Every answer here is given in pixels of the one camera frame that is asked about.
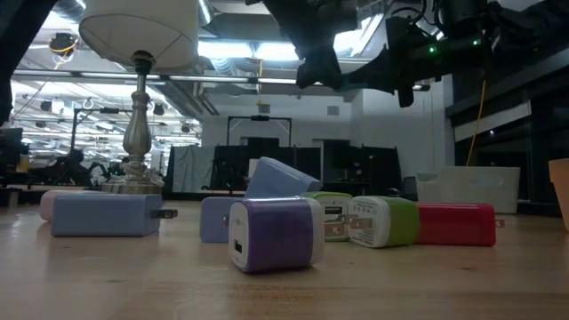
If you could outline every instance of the table lamp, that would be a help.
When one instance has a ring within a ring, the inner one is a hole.
[[[123,139],[130,162],[122,180],[103,185],[121,194],[157,194],[164,184],[146,173],[145,155],[152,148],[146,79],[151,70],[185,71],[198,63],[197,0],[86,1],[79,33],[101,58],[134,66],[137,89]]]

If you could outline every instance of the black frame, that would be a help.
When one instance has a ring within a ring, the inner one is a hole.
[[[293,119],[290,117],[272,117],[272,116],[264,116],[264,120],[255,120],[255,116],[228,116],[228,132],[227,132],[227,140],[226,146],[229,145],[229,136],[231,134],[229,128],[231,127],[231,120],[233,119],[249,119],[251,121],[270,121],[270,120],[285,120],[288,122],[288,146],[293,146]]]

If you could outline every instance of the purple wall charger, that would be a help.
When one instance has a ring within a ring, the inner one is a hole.
[[[324,213],[307,198],[242,199],[231,206],[229,256],[253,273],[305,267],[324,252]]]

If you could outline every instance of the charger prong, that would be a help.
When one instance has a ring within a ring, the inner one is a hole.
[[[346,232],[343,222],[330,222],[324,224],[325,236],[341,236]]]
[[[350,219],[349,227],[358,230],[369,230],[373,228],[373,219]]]

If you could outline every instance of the cable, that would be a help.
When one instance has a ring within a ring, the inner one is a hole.
[[[480,120],[482,120],[482,110],[484,109],[485,96],[486,96],[486,79],[484,79],[484,82],[482,83],[482,95],[480,97],[480,109],[478,110],[477,128],[474,131],[474,135],[472,136],[472,143],[470,144],[469,158],[466,161],[466,166],[470,166],[470,159],[472,158],[472,154],[474,153],[474,143],[477,140],[478,129],[480,128]]]
[[[68,51],[74,49],[75,46],[76,46],[78,43],[79,43],[79,39],[77,39],[72,45],[70,45],[69,47],[67,47],[67,48],[65,48],[65,49],[52,49],[52,48],[50,48],[50,50],[51,50],[52,52],[65,52],[65,53],[67,53]]]
[[[429,25],[434,26],[435,25],[434,23],[431,23],[430,21],[427,20],[427,18],[425,18],[425,12],[427,12],[427,0],[422,0],[421,5],[422,5],[422,7],[421,7],[420,11],[413,8],[413,7],[403,7],[403,8],[399,8],[399,9],[394,10],[391,13],[391,16],[394,16],[400,12],[405,12],[405,11],[415,12],[415,13],[417,13],[417,16],[411,20],[412,24],[419,22],[421,19],[424,19]]]
[[[54,70],[57,70],[63,63],[63,61],[65,61],[65,57],[68,55],[69,50],[67,50],[65,52],[65,54],[63,55],[63,57],[60,57],[60,61],[55,65],[55,68],[53,68]],[[36,100],[37,96],[39,96],[39,93],[44,89],[44,87],[47,85],[49,81],[46,80],[36,91],[36,93],[34,93],[34,95],[28,100],[28,102],[26,102],[26,104],[20,108],[20,110],[18,110],[17,112],[14,113],[14,115],[12,116],[12,119],[15,118],[16,116],[21,115],[22,112],[26,111],[26,109]]]

